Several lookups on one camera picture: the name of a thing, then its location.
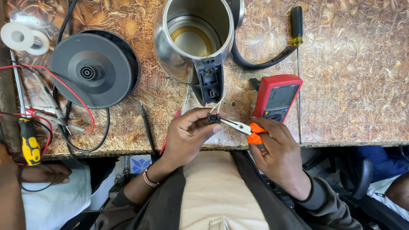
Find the wooden table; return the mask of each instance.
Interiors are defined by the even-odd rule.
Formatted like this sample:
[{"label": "wooden table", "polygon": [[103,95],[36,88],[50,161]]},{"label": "wooden table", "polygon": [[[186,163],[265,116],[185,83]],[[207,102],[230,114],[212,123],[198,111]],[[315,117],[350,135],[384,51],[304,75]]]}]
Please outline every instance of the wooden table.
[{"label": "wooden table", "polygon": [[[144,154],[150,151],[141,118],[139,99],[145,103],[155,140],[160,149],[167,127],[184,100],[187,86],[166,77],[153,52],[152,31],[163,0],[80,0],[73,15],[73,33],[104,29],[124,38],[135,50],[142,78],[134,93],[111,110],[111,128],[102,147],[79,157]],[[65,0],[6,0],[12,21],[45,33],[56,45],[65,17]],[[289,11],[301,5],[304,12],[304,44],[300,47],[303,110],[303,146],[409,143],[409,6],[406,0],[323,1],[246,0],[237,46],[251,63],[276,56],[289,41]],[[49,65],[51,51],[42,56],[17,52],[23,63]],[[249,122],[257,92],[249,78],[275,74],[297,75],[297,55],[266,70],[246,71],[231,59],[225,63],[225,93],[221,110],[232,120]],[[44,101],[32,75],[22,71],[28,97],[26,107],[53,112]],[[44,74],[51,85],[51,78]],[[65,100],[60,98],[64,111]],[[298,101],[285,124],[299,140]],[[198,107],[191,96],[190,108]],[[80,148],[95,146],[106,125],[104,110],[93,110],[92,133],[73,131]],[[71,122],[86,128],[85,109],[74,106]],[[244,135],[226,128],[203,146],[205,149],[246,149]],[[46,158],[67,158],[59,131]]]}]

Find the beige shirt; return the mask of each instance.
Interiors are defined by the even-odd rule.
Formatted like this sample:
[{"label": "beige shirt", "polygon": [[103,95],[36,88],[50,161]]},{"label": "beige shirt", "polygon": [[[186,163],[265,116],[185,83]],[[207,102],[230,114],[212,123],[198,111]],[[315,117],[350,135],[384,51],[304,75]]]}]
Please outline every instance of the beige shirt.
[{"label": "beige shirt", "polygon": [[179,229],[270,229],[229,152],[201,151],[183,173]]}]

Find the kettle handle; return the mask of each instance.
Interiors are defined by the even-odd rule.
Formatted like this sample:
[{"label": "kettle handle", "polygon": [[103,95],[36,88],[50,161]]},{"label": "kettle handle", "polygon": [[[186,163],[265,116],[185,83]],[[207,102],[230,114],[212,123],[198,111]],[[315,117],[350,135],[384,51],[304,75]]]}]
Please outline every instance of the kettle handle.
[{"label": "kettle handle", "polygon": [[223,97],[224,73],[221,54],[194,60],[191,87],[202,106],[218,103]]}]

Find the red multimeter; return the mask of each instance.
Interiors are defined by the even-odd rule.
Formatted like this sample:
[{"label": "red multimeter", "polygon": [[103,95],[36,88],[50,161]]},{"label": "red multimeter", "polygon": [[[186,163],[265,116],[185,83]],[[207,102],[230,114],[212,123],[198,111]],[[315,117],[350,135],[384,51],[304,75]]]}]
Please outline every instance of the red multimeter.
[{"label": "red multimeter", "polygon": [[283,123],[297,96],[303,80],[294,74],[264,77],[261,81],[249,79],[258,91],[253,116]]}]

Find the beaded bracelet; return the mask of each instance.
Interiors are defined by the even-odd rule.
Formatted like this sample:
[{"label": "beaded bracelet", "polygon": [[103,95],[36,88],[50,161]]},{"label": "beaded bracelet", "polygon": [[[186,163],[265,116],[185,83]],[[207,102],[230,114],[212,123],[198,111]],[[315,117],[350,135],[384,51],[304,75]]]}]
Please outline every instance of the beaded bracelet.
[{"label": "beaded bracelet", "polygon": [[146,169],[145,169],[145,171],[144,171],[144,180],[145,180],[145,182],[148,184],[148,185],[150,185],[150,186],[152,186],[152,187],[158,187],[159,185],[161,185],[163,182],[153,182],[153,181],[151,181],[149,178],[148,178],[148,169],[149,169],[149,167],[150,167],[151,165],[149,165]]}]

